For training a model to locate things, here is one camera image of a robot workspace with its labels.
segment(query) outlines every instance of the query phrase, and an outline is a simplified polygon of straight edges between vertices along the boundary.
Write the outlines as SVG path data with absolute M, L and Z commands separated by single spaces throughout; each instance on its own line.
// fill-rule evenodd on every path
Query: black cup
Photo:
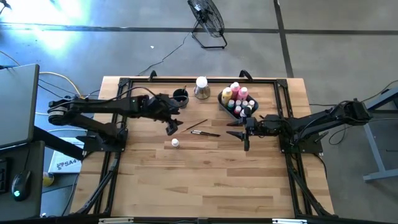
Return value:
M 183 105 L 180 108 L 184 109 L 188 104 L 188 91 L 184 89 L 177 89 L 173 93 L 173 99 L 178 103 L 178 105 Z

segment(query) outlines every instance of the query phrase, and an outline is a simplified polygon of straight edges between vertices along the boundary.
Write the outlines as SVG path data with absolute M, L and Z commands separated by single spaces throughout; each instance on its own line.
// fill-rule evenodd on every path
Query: computer mouse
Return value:
M 30 171 L 24 170 L 15 175 L 11 185 L 11 193 L 17 202 L 25 200 L 30 194 Z

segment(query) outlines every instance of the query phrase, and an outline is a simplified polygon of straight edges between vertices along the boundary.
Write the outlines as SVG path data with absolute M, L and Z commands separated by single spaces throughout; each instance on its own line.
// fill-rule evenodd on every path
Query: paint bottle holder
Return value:
M 232 118 L 234 118 L 234 119 L 239 119 L 240 118 L 240 115 L 238 115 L 238 114 L 234 114 L 234 111 L 233 110 L 228 110 L 227 109 L 227 107 L 225 107 L 224 105 L 223 105 L 223 103 L 222 103 L 222 101 L 221 101 L 221 97 L 222 97 L 222 95 L 223 95 L 223 92 L 221 91 L 221 93 L 219 93 L 218 94 L 218 97 L 217 97 L 217 99 L 218 99 L 218 103 L 220 104 L 220 107 L 222 107 Z M 259 103 L 253 98 L 253 97 L 251 97 L 250 95 L 248 95 L 248 97 L 246 98 L 246 101 L 248 102 L 248 101 L 254 101 L 254 107 L 253 107 L 253 109 L 251 110 L 251 114 L 254 114 L 254 112 L 256 112 L 256 110 L 259 108 Z

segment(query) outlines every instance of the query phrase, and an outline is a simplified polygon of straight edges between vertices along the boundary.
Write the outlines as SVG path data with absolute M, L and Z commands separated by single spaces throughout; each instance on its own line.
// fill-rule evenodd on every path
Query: white cable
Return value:
M 48 130 L 47 132 L 50 133 L 50 132 L 54 132 L 54 131 L 86 131 L 87 132 L 87 130 L 84 130 L 84 129 L 73 129 L 73 128 L 53 129 L 53 130 Z
M 46 113 L 40 113 L 40 112 L 35 112 L 35 114 L 38 114 L 38 115 L 49 115 L 49 114 L 46 114 Z
M 58 74 L 55 72 L 40 72 L 39 74 L 51 74 L 51 75 L 56 75 L 56 76 L 66 79 L 70 84 L 72 84 L 72 86 L 75 88 L 77 94 L 81 97 L 81 94 L 80 94 L 79 90 L 77 89 L 76 85 L 65 75 L 61 75 L 61 74 Z
M 74 89 L 76 90 L 76 92 L 77 92 L 77 94 L 79 95 L 79 97 L 82 98 L 82 96 L 81 96 L 81 94 L 80 94 L 78 88 L 76 87 L 76 85 L 75 85 L 68 77 L 66 77 L 65 75 L 61 75 L 61 74 L 58 74 L 58 73 L 55 73 L 55 72 L 40 72 L 39 74 L 56 75 L 56 76 L 58 76 L 58 77 L 61 77 L 61 78 L 66 79 L 70 84 L 72 84 L 72 86 L 73 86 Z M 39 112 L 35 112 L 35 114 L 38 114 L 38 115 L 49 115 L 49 114 L 47 114 L 47 113 L 39 113 Z
M 7 56 L 9 59 L 13 60 L 18 66 L 20 66 L 20 64 L 19 64 L 15 59 L 13 59 L 10 55 L 8 55 L 8 54 L 2 52 L 1 50 L 0 50 L 0 53 L 4 54 L 4 55 Z
M 10 55 L 4 53 L 4 52 L 1 51 L 1 50 L 0 50 L 0 53 L 4 54 L 4 55 L 7 56 L 9 59 L 13 60 L 18 66 L 20 66 L 20 63 L 18 63 L 18 62 L 17 62 L 15 59 L 13 59 Z M 80 92 L 79 92 L 78 88 L 76 87 L 76 85 L 75 85 L 68 77 L 66 77 L 65 75 L 61 75 L 61 74 L 58 74 L 58 73 L 55 73 L 55 72 L 39 72 L 39 74 L 51 74 L 51 75 L 56 75 L 56 76 L 58 76 L 58 77 L 61 77 L 61 78 L 66 79 L 66 80 L 67 80 L 70 84 L 72 84 L 72 86 L 75 88 L 75 90 L 76 90 L 77 94 L 79 95 L 79 97 L 82 98 L 82 99 L 84 99 L 84 97 L 80 94 Z M 35 112 L 35 114 L 38 114 L 38 115 L 49 115 L 49 114 L 47 114 L 47 113 L 39 113 L 39 112 Z

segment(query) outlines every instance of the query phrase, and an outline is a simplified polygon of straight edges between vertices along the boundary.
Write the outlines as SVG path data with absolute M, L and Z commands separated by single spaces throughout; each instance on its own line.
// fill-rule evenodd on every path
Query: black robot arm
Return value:
M 261 121 L 250 117 L 250 109 L 245 109 L 247 118 L 229 123 L 228 126 L 244 126 L 245 132 L 227 131 L 244 141 L 244 150 L 249 150 L 249 136 L 279 136 L 284 145 L 288 146 L 284 152 L 294 150 L 299 144 L 310 139 L 314 134 L 342 124 L 364 125 L 372 118 L 364 103 L 354 99 L 342 101 L 336 106 L 311 114 L 303 118 L 280 118 L 275 114 L 268 114 Z
M 152 98 L 148 95 L 125 97 L 120 100 L 89 100 L 81 98 L 65 98 L 51 101 L 49 122 L 54 125 L 71 125 L 91 131 L 87 136 L 77 138 L 84 143 L 91 142 L 102 151 L 117 151 L 124 149 L 127 139 L 127 129 L 118 128 L 114 123 L 101 123 L 82 113 L 117 113 L 128 118 L 149 118 L 154 121 L 166 122 L 166 133 L 172 135 L 178 129 L 181 121 L 172 119 L 173 114 L 180 114 L 180 105 L 168 95 L 158 94 Z

